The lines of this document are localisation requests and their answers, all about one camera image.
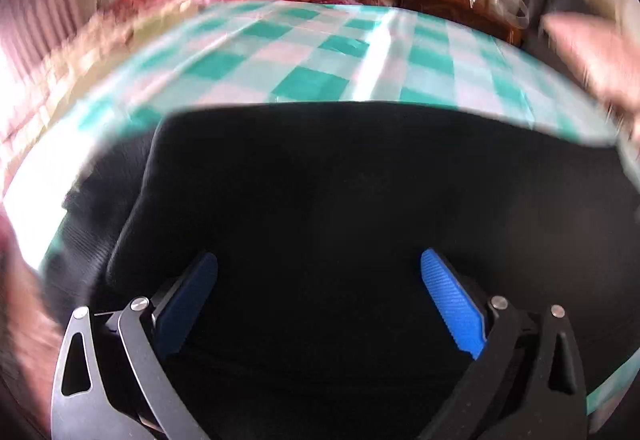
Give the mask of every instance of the brown wooden furniture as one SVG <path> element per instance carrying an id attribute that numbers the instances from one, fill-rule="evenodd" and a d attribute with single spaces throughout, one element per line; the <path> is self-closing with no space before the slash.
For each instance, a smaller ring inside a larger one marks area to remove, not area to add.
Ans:
<path id="1" fill-rule="evenodd" d="M 519 46 L 522 41 L 522 32 L 519 28 L 482 6 L 471 8 L 467 0 L 400 0 L 400 6 L 455 21 L 514 46 Z"/>

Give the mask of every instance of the bolt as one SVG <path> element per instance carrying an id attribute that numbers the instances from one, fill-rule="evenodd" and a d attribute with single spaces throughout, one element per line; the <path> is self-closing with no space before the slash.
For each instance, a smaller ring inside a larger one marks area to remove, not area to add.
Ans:
<path id="1" fill-rule="evenodd" d="M 136 312 L 142 312 L 149 306 L 149 299 L 146 297 L 137 297 L 131 302 L 131 309 Z"/>
<path id="2" fill-rule="evenodd" d="M 564 308 L 562 308 L 560 305 L 553 305 L 551 307 L 551 313 L 554 317 L 562 319 L 564 317 Z"/>
<path id="3" fill-rule="evenodd" d="M 507 306 L 509 306 L 509 302 L 505 297 L 502 297 L 501 295 L 494 295 L 491 298 L 491 306 L 496 310 L 506 310 Z"/>
<path id="4" fill-rule="evenodd" d="M 89 308 L 86 306 L 79 306 L 74 310 L 74 319 L 82 319 L 89 313 Z"/>

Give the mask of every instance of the teal and white checkered cloth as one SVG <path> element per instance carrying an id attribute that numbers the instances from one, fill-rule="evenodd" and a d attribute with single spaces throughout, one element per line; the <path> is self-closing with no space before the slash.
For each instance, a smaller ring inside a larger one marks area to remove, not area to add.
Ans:
<path id="1" fill-rule="evenodd" d="M 40 264 L 66 192 L 109 139 L 181 108 L 338 100 L 441 106 L 574 142 L 616 142 L 616 128 L 574 84 L 458 24 L 396 8 L 220 3 L 134 55 L 29 153 L 4 201 L 26 261 Z M 637 360 L 590 396 L 590 410 L 628 382 Z"/>

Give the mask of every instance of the bed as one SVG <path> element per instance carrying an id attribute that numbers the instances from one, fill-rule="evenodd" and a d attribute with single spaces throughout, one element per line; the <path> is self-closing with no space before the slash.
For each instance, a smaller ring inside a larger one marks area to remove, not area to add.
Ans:
<path id="1" fill-rule="evenodd" d="M 152 130 L 166 114 L 187 108 L 337 101 L 439 106 L 588 146 L 618 146 L 628 175 L 640 181 L 628 143 L 573 83 L 510 45 L 385 0 L 118 0 L 99 15 L 93 30 L 102 35 L 110 28 L 108 56 L 132 33 L 143 43 L 114 59 L 85 92 L 63 92 L 52 101 L 56 123 L 38 128 L 6 193 L 23 256 L 36 270 L 55 251 L 66 193 L 92 157 L 114 139 Z M 161 26 L 143 37 L 150 19 Z M 624 388 L 638 366 L 640 354 L 590 395 L 590 411 Z"/>

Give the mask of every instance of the wooden bedside table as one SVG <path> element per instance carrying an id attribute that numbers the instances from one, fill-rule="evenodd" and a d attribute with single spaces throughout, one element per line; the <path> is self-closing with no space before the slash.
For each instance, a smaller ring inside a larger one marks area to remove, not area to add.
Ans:
<path id="1" fill-rule="evenodd" d="M 522 41 L 522 31 L 519 28 L 481 6 L 471 8 L 466 0 L 400 0 L 400 6 L 455 21 L 514 46 L 520 46 Z"/>

